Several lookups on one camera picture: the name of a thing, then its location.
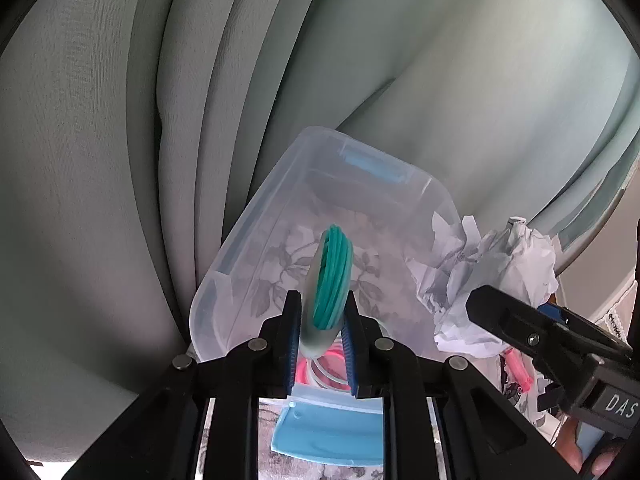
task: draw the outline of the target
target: crumpled paper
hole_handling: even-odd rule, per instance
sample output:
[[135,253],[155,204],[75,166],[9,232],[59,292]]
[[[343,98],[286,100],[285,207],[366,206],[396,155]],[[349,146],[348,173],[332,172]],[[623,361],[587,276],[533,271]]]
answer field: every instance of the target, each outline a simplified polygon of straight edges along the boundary
[[518,217],[511,218],[504,231],[484,237],[472,216],[451,226],[434,213],[432,222],[433,253],[441,263],[432,267],[412,259],[407,266],[418,300],[433,314],[438,350],[496,356],[508,345],[469,321],[466,300],[476,288],[493,285],[531,306],[546,303],[558,288],[551,239]]

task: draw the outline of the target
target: person's hand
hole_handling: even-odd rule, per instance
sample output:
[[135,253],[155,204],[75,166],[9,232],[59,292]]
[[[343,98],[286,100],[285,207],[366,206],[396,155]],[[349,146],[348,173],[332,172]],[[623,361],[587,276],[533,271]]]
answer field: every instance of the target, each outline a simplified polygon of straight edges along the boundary
[[[569,418],[560,428],[558,433],[558,439],[556,440],[556,450],[562,458],[572,467],[572,469],[579,473],[582,468],[582,463],[586,457],[582,456],[580,448],[575,443],[576,431],[578,428],[578,420],[576,418]],[[600,476],[613,462],[620,449],[622,443],[612,444],[607,447],[600,455],[593,461],[591,466],[591,472],[594,476]]]

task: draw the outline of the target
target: curtain fold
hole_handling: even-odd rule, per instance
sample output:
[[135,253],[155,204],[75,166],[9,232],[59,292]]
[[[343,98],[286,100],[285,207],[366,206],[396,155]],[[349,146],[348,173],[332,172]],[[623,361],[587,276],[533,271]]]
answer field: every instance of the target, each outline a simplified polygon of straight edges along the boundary
[[131,183],[146,246],[176,325],[188,341],[188,318],[180,311],[175,297],[158,203],[161,125],[156,107],[156,74],[171,1],[138,0],[136,4],[127,59],[127,149]]
[[607,172],[598,189],[590,196],[575,218],[558,231],[560,247],[563,251],[571,247],[578,238],[593,229],[597,222],[610,209],[615,200],[620,200],[631,178],[638,170],[640,152],[640,134],[636,134],[625,152]]
[[[632,88],[630,99],[625,91],[627,86]],[[622,110],[616,113],[618,104],[622,104],[620,107]],[[611,118],[616,118],[617,121],[614,122],[610,134],[607,135],[608,138],[602,139],[603,135],[601,135],[589,154],[588,158],[591,160],[585,159],[587,164],[583,164],[581,168],[578,168],[577,175],[574,176],[572,183],[569,186],[565,186],[559,196],[556,196],[529,223],[532,228],[551,236],[557,234],[558,231],[554,228],[555,225],[568,216],[576,216],[574,214],[575,209],[579,207],[586,197],[590,196],[592,190],[607,176],[607,173],[621,160],[628,147],[634,142],[640,129],[640,61],[635,52],[629,53],[629,67],[626,72],[625,83],[623,83],[618,96],[618,102],[616,102],[616,106],[612,110]],[[635,152],[635,155],[630,152],[626,154],[626,158],[632,156],[632,159],[635,159],[636,155],[637,152]],[[623,165],[626,166],[626,170],[623,170],[622,180],[626,177],[630,163],[624,162]],[[599,193],[598,197],[601,199],[603,194]],[[607,205],[608,203],[603,203],[598,207],[601,213]]]
[[196,284],[201,282],[220,248],[226,189],[242,106],[278,1],[235,0],[218,47],[198,149],[194,214]]
[[198,149],[209,83],[234,0],[173,0],[158,65],[158,161],[164,246],[178,305],[196,291],[194,215]]
[[[303,126],[340,124],[436,176],[484,232],[532,219],[601,139],[635,59],[600,0],[323,0],[298,38],[251,191]],[[625,131],[600,149],[600,178]],[[557,202],[564,214],[580,203],[569,196]]]
[[280,0],[255,63],[236,135],[226,188],[222,239],[244,210],[255,161],[289,56],[312,0]]
[[186,346],[139,213],[157,222],[155,193],[136,199],[153,130],[127,93],[152,106],[130,84],[155,67],[132,42],[161,34],[134,30],[142,1],[38,0],[0,57],[0,416],[38,460],[76,458]]

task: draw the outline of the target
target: light blue lid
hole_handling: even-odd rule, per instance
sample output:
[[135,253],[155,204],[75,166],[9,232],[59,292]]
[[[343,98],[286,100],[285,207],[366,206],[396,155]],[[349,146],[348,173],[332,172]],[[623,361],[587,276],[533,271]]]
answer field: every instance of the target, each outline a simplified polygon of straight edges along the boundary
[[280,413],[271,449],[327,465],[379,466],[384,462],[382,414],[291,402]]

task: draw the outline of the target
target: clear plastic container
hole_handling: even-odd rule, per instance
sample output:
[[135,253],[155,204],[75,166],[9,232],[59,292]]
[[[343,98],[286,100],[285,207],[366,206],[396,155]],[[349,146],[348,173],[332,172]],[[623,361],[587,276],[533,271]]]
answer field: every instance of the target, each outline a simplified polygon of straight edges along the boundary
[[[194,297],[190,330],[202,361],[226,355],[258,335],[282,310],[286,291],[302,291],[322,232],[332,223],[351,239],[351,290],[361,314],[376,318],[417,355],[444,361],[433,315],[416,298],[406,265],[434,260],[432,220],[460,217],[444,186],[428,173],[326,128],[306,128],[284,153],[225,240]],[[497,360],[470,358],[497,383]],[[293,397],[316,402],[296,384]],[[350,403],[344,392],[317,394]],[[382,411],[380,399],[366,410]]]

